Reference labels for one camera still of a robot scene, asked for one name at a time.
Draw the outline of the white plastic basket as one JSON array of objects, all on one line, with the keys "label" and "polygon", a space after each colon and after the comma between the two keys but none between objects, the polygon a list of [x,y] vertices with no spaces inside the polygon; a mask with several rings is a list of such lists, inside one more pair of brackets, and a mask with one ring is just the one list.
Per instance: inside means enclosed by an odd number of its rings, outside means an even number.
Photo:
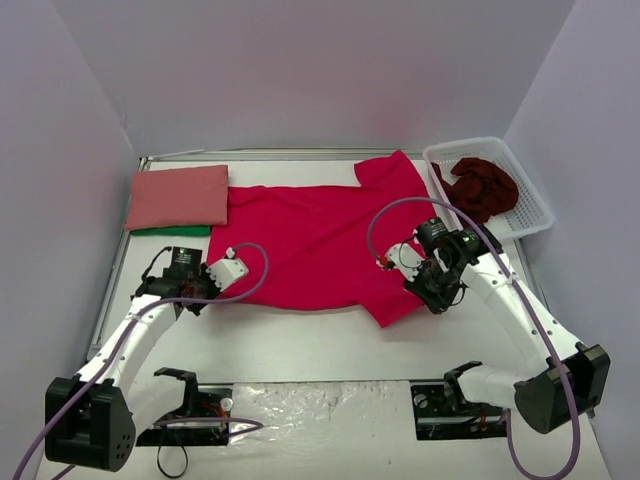
[{"label": "white plastic basket", "polygon": [[550,229],[554,217],[507,144],[496,137],[439,143],[423,150],[438,196],[500,240]]}]

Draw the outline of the folded salmon pink shirt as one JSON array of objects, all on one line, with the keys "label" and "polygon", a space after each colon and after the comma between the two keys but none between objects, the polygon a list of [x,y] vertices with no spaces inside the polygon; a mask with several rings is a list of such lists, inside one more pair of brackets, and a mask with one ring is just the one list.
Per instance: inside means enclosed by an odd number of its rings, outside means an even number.
[{"label": "folded salmon pink shirt", "polygon": [[223,226],[228,181],[226,165],[137,172],[125,229]]}]

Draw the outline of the folded green shirt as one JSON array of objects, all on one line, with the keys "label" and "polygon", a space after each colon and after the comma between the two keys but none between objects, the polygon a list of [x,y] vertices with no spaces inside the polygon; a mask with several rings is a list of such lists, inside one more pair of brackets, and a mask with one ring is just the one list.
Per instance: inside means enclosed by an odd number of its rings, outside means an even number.
[{"label": "folded green shirt", "polygon": [[155,227],[139,230],[131,230],[133,236],[177,236],[177,237],[208,237],[212,227],[206,225],[198,226],[169,226]]}]

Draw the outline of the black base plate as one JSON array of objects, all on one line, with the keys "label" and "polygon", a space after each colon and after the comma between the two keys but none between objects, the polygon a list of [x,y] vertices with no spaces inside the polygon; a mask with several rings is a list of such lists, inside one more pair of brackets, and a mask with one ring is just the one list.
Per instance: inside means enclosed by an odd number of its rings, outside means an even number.
[{"label": "black base plate", "polygon": [[[228,417],[233,409],[233,386],[231,384],[204,384],[189,413],[169,413],[162,420],[174,418],[218,418]],[[176,423],[154,426],[142,433],[138,447],[205,447],[227,446],[230,425],[221,422]]]},{"label": "black base plate", "polygon": [[473,404],[456,412],[445,398],[442,381],[411,382],[410,396],[418,441],[483,440],[507,436],[501,408]]}]

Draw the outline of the dark red t shirt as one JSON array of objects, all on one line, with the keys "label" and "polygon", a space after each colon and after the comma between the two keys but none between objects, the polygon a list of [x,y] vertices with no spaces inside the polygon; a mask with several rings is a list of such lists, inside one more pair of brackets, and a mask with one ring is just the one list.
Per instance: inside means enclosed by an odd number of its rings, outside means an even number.
[{"label": "dark red t shirt", "polygon": [[515,181],[495,164],[477,157],[465,157],[450,170],[456,178],[449,183],[439,165],[432,164],[449,202],[477,224],[512,210],[518,203]]}]

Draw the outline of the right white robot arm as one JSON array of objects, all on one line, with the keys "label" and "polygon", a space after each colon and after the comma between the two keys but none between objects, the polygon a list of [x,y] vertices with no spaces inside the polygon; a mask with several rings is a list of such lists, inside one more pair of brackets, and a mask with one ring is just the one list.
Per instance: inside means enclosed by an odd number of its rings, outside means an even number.
[{"label": "right white robot arm", "polygon": [[404,287],[434,314],[472,291],[491,310],[522,357],[523,367],[470,361],[444,376],[446,406],[465,413],[476,404],[516,410],[536,432],[567,423],[601,402],[611,360],[599,345],[586,346],[521,283],[501,244],[486,229],[450,231],[440,218],[419,225],[413,240],[423,251],[396,244],[388,259]]}]

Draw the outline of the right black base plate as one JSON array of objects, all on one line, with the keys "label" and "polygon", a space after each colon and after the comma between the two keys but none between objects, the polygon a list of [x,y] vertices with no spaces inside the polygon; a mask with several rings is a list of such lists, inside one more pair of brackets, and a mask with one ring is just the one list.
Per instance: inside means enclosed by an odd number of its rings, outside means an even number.
[{"label": "right black base plate", "polygon": [[473,404],[456,412],[445,398],[442,381],[411,382],[410,396],[418,441],[483,440],[507,436],[501,408]]}]

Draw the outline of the bright red t shirt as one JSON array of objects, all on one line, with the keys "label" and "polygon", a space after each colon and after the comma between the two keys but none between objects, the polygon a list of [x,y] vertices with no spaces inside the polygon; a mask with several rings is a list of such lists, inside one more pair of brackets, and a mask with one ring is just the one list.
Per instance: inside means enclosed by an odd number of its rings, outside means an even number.
[{"label": "bright red t shirt", "polygon": [[401,151],[353,170],[355,186],[230,188],[228,223],[212,231],[208,263],[244,242],[262,246],[239,253],[247,282],[264,282],[248,297],[252,304],[302,311],[360,305],[382,327],[420,309],[402,274],[379,268],[366,238],[372,228],[375,250],[384,253],[434,217],[420,200],[425,183]]}]

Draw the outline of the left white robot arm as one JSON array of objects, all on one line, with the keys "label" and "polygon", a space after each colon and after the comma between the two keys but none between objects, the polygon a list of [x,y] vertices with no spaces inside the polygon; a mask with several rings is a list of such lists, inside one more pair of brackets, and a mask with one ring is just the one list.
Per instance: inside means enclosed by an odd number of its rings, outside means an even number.
[{"label": "left white robot arm", "polygon": [[45,393],[45,457],[51,462],[117,472],[139,433],[162,415],[195,415],[201,393],[194,374],[164,368],[142,393],[135,377],[159,339],[183,311],[198,314],[246,266],[232,253],[208,265],[201,251],[176,247],[162,275],[145,274],[125,318],[94,357],[70,378],[55,378]]}]

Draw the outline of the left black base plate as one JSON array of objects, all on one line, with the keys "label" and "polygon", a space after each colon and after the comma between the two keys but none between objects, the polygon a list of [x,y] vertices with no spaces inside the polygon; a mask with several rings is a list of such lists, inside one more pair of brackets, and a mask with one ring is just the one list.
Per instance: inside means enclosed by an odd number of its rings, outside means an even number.
[{"label": "left black base plate", "polygon": [[[228,417],[233,409],[233,386],[231,384],[204,384],[189,413],[169,413],[162,420],[174,418],[218,418]],[[221,422],[176,423],[154,426],[142,433],[138,447],[205,447],[227,446],[230,425]]]}]

